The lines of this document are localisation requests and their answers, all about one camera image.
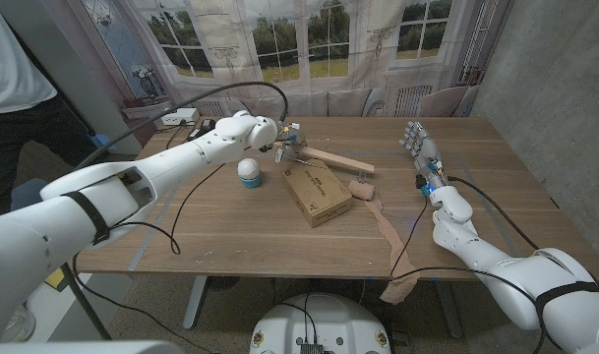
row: white ball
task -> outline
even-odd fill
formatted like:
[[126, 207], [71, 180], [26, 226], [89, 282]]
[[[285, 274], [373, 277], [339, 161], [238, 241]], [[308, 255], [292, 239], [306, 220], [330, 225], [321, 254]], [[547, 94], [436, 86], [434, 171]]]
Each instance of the white ball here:
[[260, 175], [260, 164], [253, 158], [245, 158], [238, 163], [238, 176], [254, 179]]

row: window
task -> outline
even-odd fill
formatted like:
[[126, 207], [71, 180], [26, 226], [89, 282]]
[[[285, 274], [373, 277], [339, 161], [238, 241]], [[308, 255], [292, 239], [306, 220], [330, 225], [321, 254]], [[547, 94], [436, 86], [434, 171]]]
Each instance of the window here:
[[[308, 47], [297, 41], [296, 14], [301, 9], [296, 7], [303, 6], [300, 4], [308, 9], [304, 25], [308, 27]], [[347, 77], [348, 5], [339, 0], [245, 0], [245, 10], [264, 81], [300, 79], [299, 62], [305, 59], [299, 58], [299, 52], [308, 53], [310, 79]]]
[[213, 79], [210, 62], [184, 1], [135, 0], [135, 4], [179, 75]]
[[437, 56], [451, 0], [408, 0], [399, 24], [396, 60]]
[[262, 79], [279, 83], [299, 79], [299, 55], [292, 1], [245, 0]]
[[165, 94], [150, 62], [113, 2], [83, 0], [83, 4], [135, 98]]
[[308, 0], [310, 78], [346, 77], [349, 12], [338, 0]]

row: white robotic arm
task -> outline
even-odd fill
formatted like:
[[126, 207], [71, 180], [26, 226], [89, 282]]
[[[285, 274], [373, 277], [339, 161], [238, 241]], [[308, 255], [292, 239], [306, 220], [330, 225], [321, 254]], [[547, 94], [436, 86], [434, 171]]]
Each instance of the white robotic arm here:
[[406, 141], [400, 143], [411, 152], [415, 166], [425, 176], [427, 184], [422, 192], [433, 207], [439, 208], [433, 212], [435, 243], [459, 256], [468, 267], [517, 285], [532, 299], [550, 300], [542, 302], [540, 317], [531, 300], [513, 287], [476, 274], [517, 326], [537, 329], [541, 318], [551, 338], [566, 352], [599, 353], [599, 292], [565, 291], [593, 283], [589, 272], [557, 249], [541, 249], [531, 257], [515, 259], [481, 239], [470, 220], [471, 205], [448, 185], [435, 142], [419, 122], [408, 125]]
[[274, 121], [241, 111], [204, 136], [148, 158], [70, 173], [41, 191], [43, 202], [1, 215], [0, 338], [13, 311], [52, 271], [82, 248], [104, 247], [136, 227], [118, 227], [96, 240], [97, 218], [106, 227], [144, 221], [171, 188], [211, 165], [239, 159], [245, 147], [270, 145], [276, 136]]

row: wooden stick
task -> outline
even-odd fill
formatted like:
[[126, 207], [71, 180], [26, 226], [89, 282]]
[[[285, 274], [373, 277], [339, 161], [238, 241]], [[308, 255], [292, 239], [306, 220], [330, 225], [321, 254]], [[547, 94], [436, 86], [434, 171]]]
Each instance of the wooden stick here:
[[306, 155], [311, 158], [318, 158], [324, 162], [329, 162], [331, 164], [339, 165], [342, 167], [347, 167], [355, 170], [365, 171], [368, 173], [374, 173], [374, 165], [356, 161], [351, 158], [338, 156], [333, 153], [321, 151], [319, 149], [311, 148], [311, 147], [295, 147], [297, 153]]

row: small brown box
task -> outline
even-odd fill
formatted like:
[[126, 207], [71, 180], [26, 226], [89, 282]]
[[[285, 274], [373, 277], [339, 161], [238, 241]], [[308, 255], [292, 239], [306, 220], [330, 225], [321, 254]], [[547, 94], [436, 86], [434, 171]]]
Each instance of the small brown box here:
[[320, 160], [299, 164], [282, 172], [283, 184], [310, 227], [351, 209], [351, 193]]

